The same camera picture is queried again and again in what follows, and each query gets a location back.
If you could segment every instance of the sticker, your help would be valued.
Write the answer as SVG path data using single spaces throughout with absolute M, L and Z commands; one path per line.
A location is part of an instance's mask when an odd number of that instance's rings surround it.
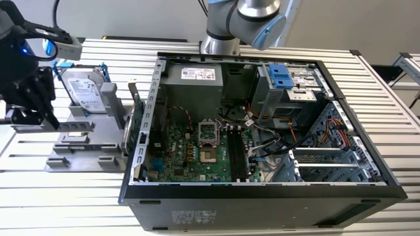
M 246 122 L 245 122 L 245 125 L 249 127 L 250 125 L 253 125 L 254 121 L 251 119 L 249 119 Z
M 174 224 L 211 224 L 215 219 L 215 210 L 173 210 Z
M 303 79 L 301 78 L 293 78 L 294 84 L 303 84 Z
M 182 68 L 182 80 L 215 80 L 215 70 L 203 68 Z
M 94 82 L 89 79 L 67 79 L 67 83 L 79 106 L 89 112 L 103 112 L 105 107 Z
M 83 150 L 83 146 L 69 146 L 67 149 Z

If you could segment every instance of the motherboard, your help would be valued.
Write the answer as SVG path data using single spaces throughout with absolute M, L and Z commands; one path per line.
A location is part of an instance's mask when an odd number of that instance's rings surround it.
M 245 158 L 247 148 L 251 147 L 249 130 L 239 132 L 239 143 L 231 143 L 226 128 L 211 131 L 209 123 L 193 126 L 171 125 L 167 128 L 167 148 L 162 157 L 150 161 L 149 181 L 157 182 L 233 182 L 235 171 L 239 169 L 246 175 L 246 181 L 259 182 L 257 166 L 249 166 Z M 201 140 L 215 140 L 203 143 Z M 231 166 L 231 151 L 242 152 L 239 163 Z

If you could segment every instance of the blue clip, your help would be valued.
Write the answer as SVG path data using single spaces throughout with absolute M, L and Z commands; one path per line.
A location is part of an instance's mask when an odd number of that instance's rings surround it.
M 261 162 L 266 162 L 265 158 L 257 157 L 251 159 L 253 161 L 261 161 Z
M 274 81 L 275 89 L 290 89 L 294 86 L 289 71 L 283 65 L 270 64 L 267 65 L 267 73 Z
M 102 69 L 102 72 L 103 72 L 105 82 L 110 82 L 107 66 L 105 65 L 105 63 L 99 64 L 99 68 Z
M 74 66 L 74 63 L 70 61 L 63 61 L 58 65 L 59 68 L 71 68 L 73 66 Z
M 51 71 L 53 71 L 54 75 L 57 76 L 58 81 L 62 81 L 62 78 L 61 78 L 61 75 L 58 73 L 58 68 L 57 67 L 59 67 L 59 68 L 71 68 L 74 64 L 71 62 L 62 62 L 57 66 L 57 63 L 58 63 L 57 61 L 54 61 L 51 63 Z

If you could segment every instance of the slotted aluminum table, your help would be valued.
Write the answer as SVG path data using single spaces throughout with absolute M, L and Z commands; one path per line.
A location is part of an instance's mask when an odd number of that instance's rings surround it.
M 135 79 L 146 98 L 155 52 L 197 53 L 195 43 L 87 39 L 78 64 L 109 67 L 117 96 L 131 103 L 126 81 Z M 325 63 L 362 127 L 403 186 L 407 199 L 342 231 L 318 235 L 420 235 L 420 122 L 359 56 L 349 51 L 241 47 L 242 56 L 314 59 Z M 63 120 L 69 98 L 55 83 L 54 114 Z M 13 134 L 0 157 L 0 235 L 138 235 L 145 233 L 130 210 L 118 206 L 122 174 L 45 173 L 46 157 L 58 134 Z M 314 231 L 178 232 L 198 235 L 313 235 Z

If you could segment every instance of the connector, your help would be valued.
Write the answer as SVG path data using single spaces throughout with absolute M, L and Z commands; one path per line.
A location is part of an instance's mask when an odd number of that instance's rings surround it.
M 331 129 L 333 130 L 346 130 L 346 126 L 345 126 L 345 124 L 338 124 L 338 125 L 334 125 Z

